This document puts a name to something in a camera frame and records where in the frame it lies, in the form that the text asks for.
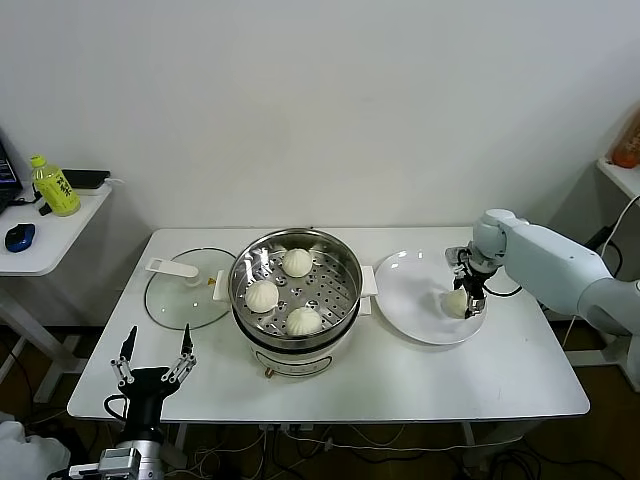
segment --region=robotic arm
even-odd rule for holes
[[[612,278],[595,252],[507,210],[487,210],[469,245],[448,248],[445,256],[456,275],[454,289],[467,292],[467,317],[484,309],[484,283],[504,267],[552,310],[579,315],[606,333],[633,336],[628,363],[640,367],[640,281]],[[640,374],[640,368],[632,370]]]
[[[122,344],[120,355],[111,360],[118,380],[118,390],[129,401],[124,429],[115,448],[102,452],[98,463],[75,465],[67,472],[57,472],[52,479],[162,480],[164,470],[160,449],[164,436],[160,431],[162,403],[178,391],[196,365],[193,343],[187,324],[182,337],[180,356],[171,367],[131,369],[137,327]]]

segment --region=white tabletop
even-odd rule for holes
[[[12,253],[4,246],[0,248],[0,276],[37,277],[51,272],[109,193],[111,187],[104,184],[93,195],[80,195],[80,210],[68,217],[57,217],[53,213],[42,216],[33,205],[8,207],[0,213],[0,235],[3,239],[7,231],[18,223],[36,226],[36,235],[27,250]],[[31,185],[25,187],[24,197],[33,197]]]
[[[418,249],[466,245],[470,228],[331,228],[361,264]],[[214,246],[234,254],[266,230],[159,230],[153,234],[68,404],[75,417],[110,418],[103,400],[118,393],[109,360],[138,325],[133,367],[169,365],[182,333],[155,324],[143,295],[150,257]],[[489,283],[508,291],[499,272]],[[349,350],[325,372],[304,379],[264,376],[230,315],[192,332],[198,364],[167,398],[164,421],[194,423],[430,422],[580,415],[587,399],[536,300],[526,292],[490,298],[486,321],[453,347],[412,341],[374,306],[359,317]]]
[[[598,169],[615,183],[629,198],[640,195],[640,167],[622,168],[609,163],[607,158],[600,158]]]

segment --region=computer mouse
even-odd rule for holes
[[[4,246],[13,253],[22,252],[31,246],[36,226],[33,223],[19,223],[7,232]]]

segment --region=white wall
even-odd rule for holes
[[[76,310],[43,321],[104,323],[159,227],[468,224],[500,206],[588,236],[588,169],[640,97],[638,18],[632,0],[6,0],[10,151],[127,182],[29,282]]]

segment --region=white cloth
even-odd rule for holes
[[[0,480],[45,480],[67,468],[70,458],[55,438],[25,437],[20,422],[0,423]]]

